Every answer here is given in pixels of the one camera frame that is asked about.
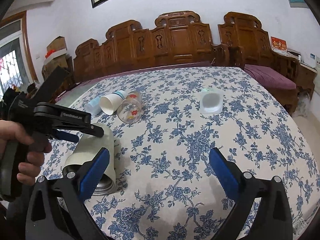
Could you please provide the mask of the person's left hand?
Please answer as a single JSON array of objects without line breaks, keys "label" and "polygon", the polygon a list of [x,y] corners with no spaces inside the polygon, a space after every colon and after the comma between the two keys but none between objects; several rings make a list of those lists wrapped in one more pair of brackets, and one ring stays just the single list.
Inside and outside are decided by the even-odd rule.
[{"label": "person's left hand", "polygon": [[[1,120],[1,156],[9,140],[18,141],[28,146],[34,143],[33,138],[21,124]],[[44,154],[50,153],[51,150],[52,145],[48,142],[40,152],[29,152],[27,154],[27,162],[22,162],[18,165],[17,180],[24,185],[34,185],[36,177],[40,174],[41,166],[44,164]]]}]

